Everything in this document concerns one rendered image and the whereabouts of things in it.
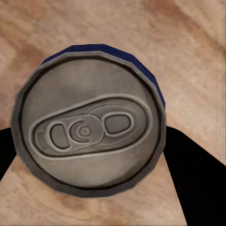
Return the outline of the can of soda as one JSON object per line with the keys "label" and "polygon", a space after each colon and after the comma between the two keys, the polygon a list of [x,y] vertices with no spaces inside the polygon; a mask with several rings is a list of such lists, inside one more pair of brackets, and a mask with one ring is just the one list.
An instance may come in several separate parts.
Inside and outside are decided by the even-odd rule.
{"label": "can of soda", "polygon": [[10,128],[40,182],[79,199],[110,198],[153,172],[166,145],[165,105],[134,55],[71,45],[44,59],[17,92]]}

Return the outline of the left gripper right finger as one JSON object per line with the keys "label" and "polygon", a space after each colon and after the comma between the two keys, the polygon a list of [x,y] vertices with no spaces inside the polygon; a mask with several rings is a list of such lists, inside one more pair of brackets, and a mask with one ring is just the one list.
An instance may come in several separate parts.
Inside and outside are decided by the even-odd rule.
{"label": "left gripper right finger", "polygon": [[226,226],[226,166],[166,126],[163,150],[188,226]]}

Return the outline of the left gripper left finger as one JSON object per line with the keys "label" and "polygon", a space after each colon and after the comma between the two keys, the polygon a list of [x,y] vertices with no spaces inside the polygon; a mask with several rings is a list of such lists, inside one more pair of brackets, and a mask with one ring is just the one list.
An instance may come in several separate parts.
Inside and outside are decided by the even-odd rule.
{"label": "left gripper left finger", "polygon": [[11,128],[0,130],[0,181],[16,155]]}

